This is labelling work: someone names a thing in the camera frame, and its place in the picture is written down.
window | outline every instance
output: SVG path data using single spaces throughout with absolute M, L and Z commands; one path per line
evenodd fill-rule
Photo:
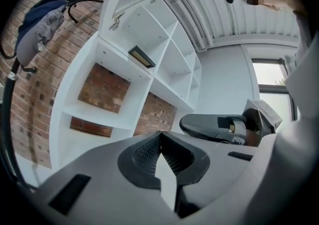
M 285 87 L 288 76 L 283 60 L 253 59 L 260 99 L 269 104 L 283 119 L 276 132 L 297 119 L 297 108 Z

gray cap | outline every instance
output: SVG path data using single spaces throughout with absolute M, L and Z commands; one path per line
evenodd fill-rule
M 64 22 L 63 7 L 61 6 L 48 12 L 21 39 L 16 48 L 16 54 L 22 66 L 26 67 L 35 55 L 43 50 L 54 36 L 56 30 L 62 25 Z

tree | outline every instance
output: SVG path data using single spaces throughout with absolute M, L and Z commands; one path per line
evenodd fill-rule
M 281 86 L 285 86 L 285 79 L 282 78 L 280 81 L 275 81 L 275 85 L 281 85 Z

ceiling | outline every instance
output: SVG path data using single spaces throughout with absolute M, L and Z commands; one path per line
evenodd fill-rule
M 241 0 L 164 0 L 185 29 L 196 51 L 215 47 L 219 40 L 265 37 L 264 43 L 298 43 L 296 18 L 289 11 L 273 11 Z

window frame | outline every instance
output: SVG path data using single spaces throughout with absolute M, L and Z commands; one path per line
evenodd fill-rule
M 263 63 L 263 64 L 277 64 L 280 66 L 280 69 L 283 73 L 284 78 L 288 77 L 288 70 L 283 59 L 252 59 L 254 63 Z M 282 85 L 267 85 L 267 84 L 258 84 L 259 92 L 260 93 L 268 93 L 268 94 L 286 94 L 289 95 L 290 100 L 290 108 L 291 108 L 291 115 L 292 121 L 297 120 L 298 113 L 297 113 L 297 106 L 290 96 L 289 91 L 287 90 L 286 86 Z

